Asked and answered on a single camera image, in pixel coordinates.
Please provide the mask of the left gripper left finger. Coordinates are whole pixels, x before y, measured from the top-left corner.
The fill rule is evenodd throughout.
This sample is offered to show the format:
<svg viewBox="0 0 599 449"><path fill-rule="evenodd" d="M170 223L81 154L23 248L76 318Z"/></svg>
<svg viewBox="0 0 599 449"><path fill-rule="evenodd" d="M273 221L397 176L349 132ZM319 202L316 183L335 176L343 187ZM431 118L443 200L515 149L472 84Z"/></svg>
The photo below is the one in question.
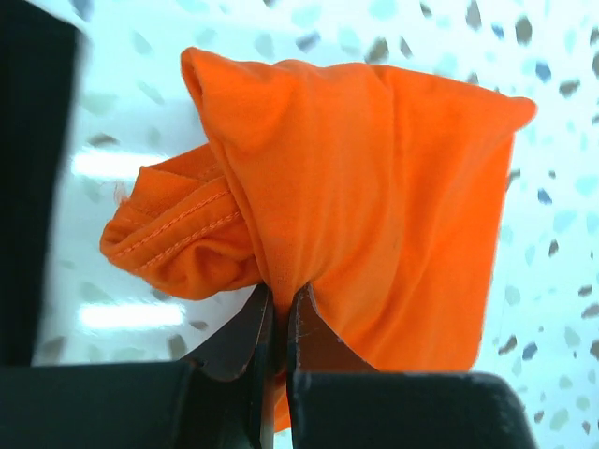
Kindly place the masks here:
<svg viewBox="0 0 599 449"><path fill-rule="evenodd" d="M4 448L271 448L273 306L257 286L178 361L3 368Z"/></svg>

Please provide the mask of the orange t shirt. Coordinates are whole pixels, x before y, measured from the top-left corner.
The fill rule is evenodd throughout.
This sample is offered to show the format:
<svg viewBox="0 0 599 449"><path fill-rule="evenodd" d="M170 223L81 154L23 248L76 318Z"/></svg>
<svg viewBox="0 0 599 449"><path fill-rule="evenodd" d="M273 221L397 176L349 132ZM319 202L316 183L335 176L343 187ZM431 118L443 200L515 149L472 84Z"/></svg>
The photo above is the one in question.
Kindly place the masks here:
<svg viewBox="0 0 599 449"><path fill-rule="evenodd" d="M208 140L139 171L101 253L183 299L264 283L280 328L310 285L374 368L470 369L536 104L387 65L181 64Z"/></svg>

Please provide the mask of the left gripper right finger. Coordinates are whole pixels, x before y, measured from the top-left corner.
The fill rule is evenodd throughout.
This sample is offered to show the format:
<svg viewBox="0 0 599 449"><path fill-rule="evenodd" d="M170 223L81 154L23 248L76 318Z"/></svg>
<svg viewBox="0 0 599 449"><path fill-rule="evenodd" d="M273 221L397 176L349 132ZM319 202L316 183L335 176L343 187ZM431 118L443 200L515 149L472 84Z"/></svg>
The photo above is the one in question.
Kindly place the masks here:
<svg viewBox="0 0 599 449"><path fill-rule="evenodd" d="M287 398L296 448L528 449L513 389L488 373L378 371L322 319L314 290L295 296Z"/></svg>

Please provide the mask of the folded black t shirt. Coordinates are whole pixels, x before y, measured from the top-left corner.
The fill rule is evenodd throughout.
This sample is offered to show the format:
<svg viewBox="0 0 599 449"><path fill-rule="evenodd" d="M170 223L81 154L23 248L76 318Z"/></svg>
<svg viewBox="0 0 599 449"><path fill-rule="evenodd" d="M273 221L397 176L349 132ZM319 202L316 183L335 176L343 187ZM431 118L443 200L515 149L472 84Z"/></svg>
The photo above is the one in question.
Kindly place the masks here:
<svg viewBox="0 0 599 449"><path fill-rule="evenodd" d="M1 4L1 363L31 363L78 30L26 1Z"/></svg>

